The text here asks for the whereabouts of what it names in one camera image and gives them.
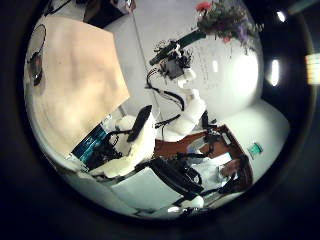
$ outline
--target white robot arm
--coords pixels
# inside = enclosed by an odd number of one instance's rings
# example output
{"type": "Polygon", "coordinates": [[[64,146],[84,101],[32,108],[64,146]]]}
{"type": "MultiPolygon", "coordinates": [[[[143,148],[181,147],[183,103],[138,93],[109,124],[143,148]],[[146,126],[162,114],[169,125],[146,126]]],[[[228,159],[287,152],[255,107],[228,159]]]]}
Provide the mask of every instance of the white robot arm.
{"type": "Polygon", "coordinates": [[[158,131],[158,140],[163,140],[165,142],[180,141],[189,135],[194,127],[199,123],[199,120],[206,110],[206,103],[203,99],[201,99],[198,90],[183,88],[185,83],[195,78],[195,72],[191,68],[188,68],[185,69],[184,75],[176,79],[178,86],[186,94],[187,107],[181,112],[178,119],[170,124],[165,125],[163,131],[158,131]]]}

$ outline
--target white wall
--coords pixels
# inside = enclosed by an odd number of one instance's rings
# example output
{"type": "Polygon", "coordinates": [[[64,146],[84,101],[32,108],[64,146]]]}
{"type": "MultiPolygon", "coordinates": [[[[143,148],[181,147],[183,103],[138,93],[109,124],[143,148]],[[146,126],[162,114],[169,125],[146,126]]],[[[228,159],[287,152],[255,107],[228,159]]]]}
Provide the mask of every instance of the white wall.
{"type": "MultiPolygon", "coordinates": [[[[158,95],[155,101],[150,97],[150,91],[143,89],[147,69],[152,68],[148,62],[155,56],[153,50],[158,42],[178,39],[191,32],[191,28],[196,26],[195,6],[199,1],[136,2],[137,9],[133,15],[125,16],[106,28],[114,33],[121,68],[132,96],[124,107],[128,113],[134,114],[146,105],[146,101],[154,106],[159,103],[162,115],[167,119],[175,115],[178,108],[158,95]]],[[[244,49],[236,40],[224,44],[221,39],[215,40],[214,36],[208,36],[189,47],[194,56],[192,68],[197,73],[197,79],[189,87],[200,90],[200,95],[207,103],[210,119],[229,117],[260,98],[262,53],[259,41],[253,45],[257,53],[249,52],[248,56],[245,56],[244,49]],[[218,62],[218,72],[213,71],[214,60],[218,62]]],[[[154,80],[154,85],[183,96],[176,84],[170,81],[166,85],[160,78],[154,80]]]]}
{"type": "Polygon", "coordinates": [[[274,107],[263,100],[238,114],[224,119],[243,150],[258,142],[263,153],[254,160],[250,158],[253,180],[256,182],[269,169],[279,155],[290,131],[287,119],[274,107]]]}

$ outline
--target wire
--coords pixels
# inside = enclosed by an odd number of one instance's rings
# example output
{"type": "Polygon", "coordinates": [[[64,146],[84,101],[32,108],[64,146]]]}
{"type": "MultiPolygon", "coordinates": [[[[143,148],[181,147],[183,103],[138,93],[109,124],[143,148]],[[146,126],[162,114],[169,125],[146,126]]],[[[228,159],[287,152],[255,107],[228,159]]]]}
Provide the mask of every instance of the wire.
{"type": "Polygon", "coordinates": [[[178,107],[181,109],[181,111],[184,111],[184,101],[183,101],[182,97],[180,97],[179,95],[177,95],[173,92],[164,91],[164,90],[161,90],[159,88],[155,88],[152,86],[151,81],[150,81],[150,77],[152,75],[156,74],[157,72],[159,72],[159,69],[154,68],[154,69],[150,70],[150,72],[147,74],[147,87],[146,88],[152,89],[153,91],[157,92],[161,97],[175,102],[178,105],[178,107]]]}

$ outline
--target cardboard panel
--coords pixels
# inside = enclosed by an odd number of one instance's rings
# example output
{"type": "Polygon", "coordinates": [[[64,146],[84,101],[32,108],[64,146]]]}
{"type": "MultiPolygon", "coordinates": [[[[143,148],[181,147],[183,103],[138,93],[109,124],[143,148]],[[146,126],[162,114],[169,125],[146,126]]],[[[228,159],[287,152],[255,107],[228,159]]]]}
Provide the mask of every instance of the cardboard panel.
{"type": "Polygon", "coordinates": [[[67,156],[109,113],[129,98],[112,33],[61,17],[47,17],[43,79],[33,88],[36,122],[67,156]]]}

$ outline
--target red object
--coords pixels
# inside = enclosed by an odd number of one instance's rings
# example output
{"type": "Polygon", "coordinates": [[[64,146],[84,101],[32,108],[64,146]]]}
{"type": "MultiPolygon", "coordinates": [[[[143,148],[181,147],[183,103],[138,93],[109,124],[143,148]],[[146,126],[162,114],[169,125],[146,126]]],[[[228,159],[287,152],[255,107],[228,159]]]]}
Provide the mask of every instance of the red object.
{"type": "Polygon", "coordinates": [[[223,42],[224,43],[228,43],[228,42],[230,42],[231,41],[231,38],[229,38],[229,37],[225,37],[224,39],[223,39],[223,42]]]}
{"type": "Polygon", "coordinates": [[[211,6],[212,6],[211,3],[209,3],[208,1],[205,1],[205,2],[199,3],[196,9],[198,12],[201,12],[201,11],[210,9],[211,6]]]}

